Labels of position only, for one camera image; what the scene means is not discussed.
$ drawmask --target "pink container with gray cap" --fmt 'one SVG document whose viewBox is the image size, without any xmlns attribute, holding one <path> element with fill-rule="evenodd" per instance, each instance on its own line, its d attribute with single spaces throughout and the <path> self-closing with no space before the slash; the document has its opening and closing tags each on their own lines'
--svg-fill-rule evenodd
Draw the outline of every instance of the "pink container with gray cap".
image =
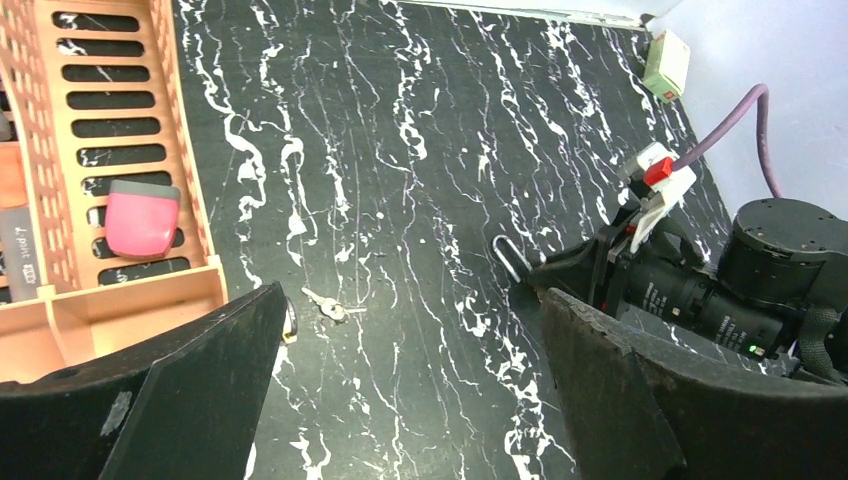
<svg viewBox="0 0 848 480">
<path fill-rule="evenodd" d="M 113 180 L 106 205 L 109 249 L 122 257 L 164 257 L 174 243 L 179 206 L 175 187 Z"/>
</svg>

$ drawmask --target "red button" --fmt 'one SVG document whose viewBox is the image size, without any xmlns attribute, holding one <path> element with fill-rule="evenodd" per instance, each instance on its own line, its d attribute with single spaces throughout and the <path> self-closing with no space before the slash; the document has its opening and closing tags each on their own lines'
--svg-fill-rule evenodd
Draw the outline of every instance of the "red button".
<svg viewBox="0 0 848 480">
<path fill-rule="evenodd" d="M 671 166 L 673 163 L 674 161 L 671 157 L 665 157 L 659 162 L 648 167 L 648 170 L 645 171 L 645 184 L 649 187 L 654 186 L 670 177 L 672 172 Z"/>
</svg>

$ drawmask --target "plastic basket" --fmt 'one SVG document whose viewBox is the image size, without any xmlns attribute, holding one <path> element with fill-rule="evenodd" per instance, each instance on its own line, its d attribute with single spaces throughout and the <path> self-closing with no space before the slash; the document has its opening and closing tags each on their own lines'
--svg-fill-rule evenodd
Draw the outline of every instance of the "plastic basket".
<svg viewBox="0 0 848 480">
<path fill-rule="evenodd" d="M 40 232 L 43 284 L 38 300 L 0 306 L 0 381 L 28 382 L 189 322 L 227 295 L 184 123 L 171 2 L 0 0 L 0 7 L 2 79 Z M 79 44 L 88 54 L 68 48 Z M 122 161 L 92 165 L 96 155 Z M 139 262 L 103 254 L 98 218 L 107 197 L 93 187 L 103 193 L 115 177 L 151 175 L 182 192 L 171 267 L 103 285 L 112 283 L 104 273 L 120 277 Z M 177 263 L 183 269 L 169 271 Z"/>
</svg>

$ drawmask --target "black countertop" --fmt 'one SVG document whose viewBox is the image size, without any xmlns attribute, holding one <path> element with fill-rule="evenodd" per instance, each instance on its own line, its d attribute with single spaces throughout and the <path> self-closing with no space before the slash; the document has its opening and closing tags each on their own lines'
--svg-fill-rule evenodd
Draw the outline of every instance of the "black countertop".
<svg viewBox="0 0 848 480">
<path fill-rule="evenodd" d="M 640 87 L 647 34 L 362 0 L 176 11 L 231 294 L 279 280 L 299 310 L 247 476 L 576 477 L 538 307 L 487 244 L 588 238 L 624 196 L 616 165 L 653 140 L 691 147 L 679 104 Z M 675 215 L 716 260 L 727 213 L 695 171 Z M 335 324 L 304 286 L 367 311 Z"/>
</svg>

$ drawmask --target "yellow and green box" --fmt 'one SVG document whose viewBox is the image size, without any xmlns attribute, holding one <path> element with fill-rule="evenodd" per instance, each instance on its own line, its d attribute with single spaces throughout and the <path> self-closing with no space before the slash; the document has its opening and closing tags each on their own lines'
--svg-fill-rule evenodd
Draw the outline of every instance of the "yellow and green box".
<svg viewBox="0 0 848 480">
<path fill-rule="evenodd" d="M 666 30 L 651 42 L 642 83 L 663 103 L 683 95 L 689 71 L 689 46 Z"/>
</svg>

